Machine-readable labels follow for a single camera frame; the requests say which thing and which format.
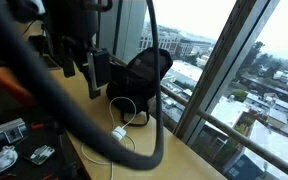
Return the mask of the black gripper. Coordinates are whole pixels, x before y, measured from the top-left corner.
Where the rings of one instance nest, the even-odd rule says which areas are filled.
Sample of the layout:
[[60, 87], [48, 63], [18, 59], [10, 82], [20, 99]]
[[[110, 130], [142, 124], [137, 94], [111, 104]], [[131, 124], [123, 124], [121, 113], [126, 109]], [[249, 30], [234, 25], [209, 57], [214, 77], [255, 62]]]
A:
[[[89, 51], [96, 50], [93, 42], [85, 43], [80, 39], [75, 39], [68, 36], [61, 38], [63, 47], [63, 73], [66, 78], [73, 77], [75, 75], [74, 65], [78, 70], [86, 77], [89, 76], [87, 53]], [[101, 91], [94, 87], [94, 81], [91, 77], [88, 78], [88, 91], [89, 98], [95, 99], [101, 95]]]

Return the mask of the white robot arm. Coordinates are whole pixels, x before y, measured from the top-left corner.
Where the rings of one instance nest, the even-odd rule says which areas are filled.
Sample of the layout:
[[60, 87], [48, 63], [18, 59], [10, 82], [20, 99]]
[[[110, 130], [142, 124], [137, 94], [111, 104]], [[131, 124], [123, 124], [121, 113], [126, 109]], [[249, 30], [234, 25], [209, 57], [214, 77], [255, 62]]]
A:
[[111, 80], [110, 53], [99, 48], [93, 37], [99, 31], [98, 14], [110, 11], [113, 0], [6, 0], [13, 17], [26, 23], [40, 20], [44, 25], [51, 57], [66, 77], [84, 75], [89, 98], [101, 95]]

